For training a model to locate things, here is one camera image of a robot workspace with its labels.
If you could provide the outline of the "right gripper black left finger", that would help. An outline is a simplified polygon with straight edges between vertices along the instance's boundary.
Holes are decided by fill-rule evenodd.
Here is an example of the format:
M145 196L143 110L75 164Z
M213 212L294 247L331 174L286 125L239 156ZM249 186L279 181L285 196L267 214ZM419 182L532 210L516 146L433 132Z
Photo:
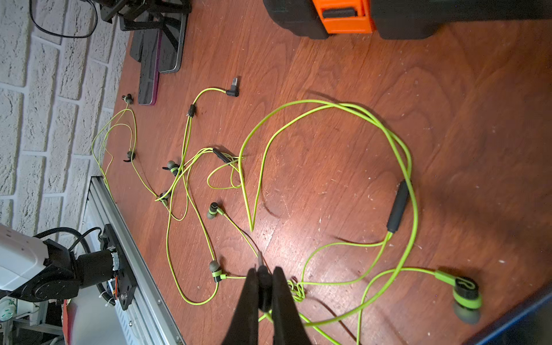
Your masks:
M251 268L222 344L258 344L259 291L257 270Z

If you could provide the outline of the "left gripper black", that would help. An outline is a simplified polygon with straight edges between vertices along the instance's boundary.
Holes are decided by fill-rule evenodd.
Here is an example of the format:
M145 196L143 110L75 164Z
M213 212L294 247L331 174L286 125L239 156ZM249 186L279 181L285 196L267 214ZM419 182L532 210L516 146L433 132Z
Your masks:
M99 5L100 17L103 21L112 23L119 18L121 30L156 30L162 29L176 21L166 17L166 14L190 14L191 1L94 1Z

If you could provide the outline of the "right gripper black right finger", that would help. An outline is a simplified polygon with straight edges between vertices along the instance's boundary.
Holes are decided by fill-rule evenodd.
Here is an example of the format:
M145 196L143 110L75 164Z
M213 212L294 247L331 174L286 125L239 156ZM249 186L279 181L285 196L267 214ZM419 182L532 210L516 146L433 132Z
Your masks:
M273 271L272 312L274 344L311 345L281 267Z

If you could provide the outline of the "black smartphone blue edge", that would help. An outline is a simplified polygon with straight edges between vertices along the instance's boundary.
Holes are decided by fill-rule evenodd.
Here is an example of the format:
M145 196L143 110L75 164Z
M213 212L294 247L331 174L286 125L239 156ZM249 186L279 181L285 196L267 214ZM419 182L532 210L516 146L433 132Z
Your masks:
M551 282L464 344L551 344Z

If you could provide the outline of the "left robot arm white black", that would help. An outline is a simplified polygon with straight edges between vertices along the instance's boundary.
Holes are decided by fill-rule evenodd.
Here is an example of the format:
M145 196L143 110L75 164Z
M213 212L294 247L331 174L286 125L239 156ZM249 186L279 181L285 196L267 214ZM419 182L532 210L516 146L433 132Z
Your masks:
M66 248L44 237L65 232L76 236L87 255L76 259ZM72 228L49 229L34 237L1 226L1 297L38 303L49 299L72 299L81 288L111 279L119 269L122 253L89 252L82 234Z

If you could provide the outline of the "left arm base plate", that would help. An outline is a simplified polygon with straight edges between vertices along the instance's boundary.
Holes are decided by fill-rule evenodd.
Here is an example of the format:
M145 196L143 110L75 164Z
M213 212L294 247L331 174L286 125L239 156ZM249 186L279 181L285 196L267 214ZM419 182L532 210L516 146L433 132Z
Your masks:
M122 310L127 310L135 299L137 280L129 260L114 227L105 224L102 233L99 235L100 248L109 250L112 253L114 263L114 278L116 279L116 299L119 301Z

